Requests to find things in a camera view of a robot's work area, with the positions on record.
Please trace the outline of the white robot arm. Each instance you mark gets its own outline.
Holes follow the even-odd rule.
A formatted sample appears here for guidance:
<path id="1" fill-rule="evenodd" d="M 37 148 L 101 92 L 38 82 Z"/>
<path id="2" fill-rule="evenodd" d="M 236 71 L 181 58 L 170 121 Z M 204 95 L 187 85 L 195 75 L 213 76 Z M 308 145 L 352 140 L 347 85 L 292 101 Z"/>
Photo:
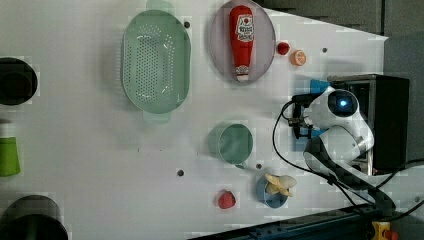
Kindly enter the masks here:
<path id="1" fill-rule="evenodd" d="M 321 93 L 295 95 L 291 102 L 295 107 L 287 119 L 289 126 L 320 131 L 317 136 L 307 135 L 303 152 L 307 167 L 353 193 L 364 192 L 383 215 L 393 215 L 393 200 L 350 166 L 374 146 L 374 135 L 360 113 L 356 96 L 329 86 Z"/>

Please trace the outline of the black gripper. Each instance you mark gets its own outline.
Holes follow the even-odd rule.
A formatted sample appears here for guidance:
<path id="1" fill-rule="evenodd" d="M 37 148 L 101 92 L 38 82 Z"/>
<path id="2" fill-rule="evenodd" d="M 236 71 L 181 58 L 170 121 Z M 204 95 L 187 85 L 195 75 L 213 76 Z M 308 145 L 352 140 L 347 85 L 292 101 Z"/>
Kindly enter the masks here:
<path id="1" fill-rule="evenodd" d="M 316 98 L 316 93 L 301 94 L 292 97 L 294 108 L 292 116 L 288 120 L 288 124 L 293 129 L 296 139 L 300 139 L 302 137 L 307 139 L 312 138 L 313 127 L 305 123 L 303 111 L 308 108 Z"/>

